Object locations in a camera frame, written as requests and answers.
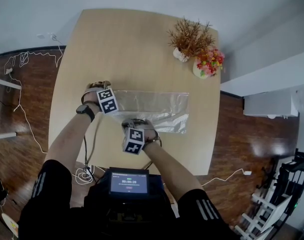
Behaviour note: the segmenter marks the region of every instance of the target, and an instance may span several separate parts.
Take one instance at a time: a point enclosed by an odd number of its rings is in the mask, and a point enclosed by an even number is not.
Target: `dried plant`
[[[203,26],[199,21],[192,22],[183,18],[175,24],[175,32],[168,31],[171,38],[169,45],[177,48],[185,58],[195,57],[214,43],[209,30],[209,22]]]

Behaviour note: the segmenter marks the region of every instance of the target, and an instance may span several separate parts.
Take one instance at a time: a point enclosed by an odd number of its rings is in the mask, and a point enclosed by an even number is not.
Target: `smartwatch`
[[[92,109],[88,105],[81,105],[76,109],[77,114],[88,114],[91,118],[91,122],[95,119],[95,114],[93,113]]]

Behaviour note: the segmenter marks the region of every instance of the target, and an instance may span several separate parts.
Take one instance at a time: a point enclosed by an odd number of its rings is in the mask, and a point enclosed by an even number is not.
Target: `black device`
[[[91,122],[95,119],[95,114],[88,105],[81,105],[76,109],[77,114],[87,114],[91,118]]]
[[[115,199],[146,199],[149,197],[149,171],[110,168],[109,195]]]

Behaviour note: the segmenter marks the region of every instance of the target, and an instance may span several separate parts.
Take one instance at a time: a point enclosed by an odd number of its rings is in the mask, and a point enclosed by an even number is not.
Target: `black and white marker cube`
[[[104,114],[118,111],[117,101],[112,89],[97,91],[96,94]]]
[[[138,155],[144,146],[144,130],[127,128],[123,141],[123,151]]]

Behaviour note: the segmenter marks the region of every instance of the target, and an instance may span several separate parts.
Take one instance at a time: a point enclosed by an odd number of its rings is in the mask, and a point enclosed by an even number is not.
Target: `potted plant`
[[[181,62],[186,62],[190,57],[195,57],[207,46],[214,43],[209,34],[209,22],[206,26],[200,22],[192,22],[185,18],[179,20],[174,28],[169,30],[171,41],[170,46],[174,47],[173,55]]]
[[[224,54],[215,47],[208,46],[197,56],[193,65],[193,73],[201,79],[213,77],[223,68]]]

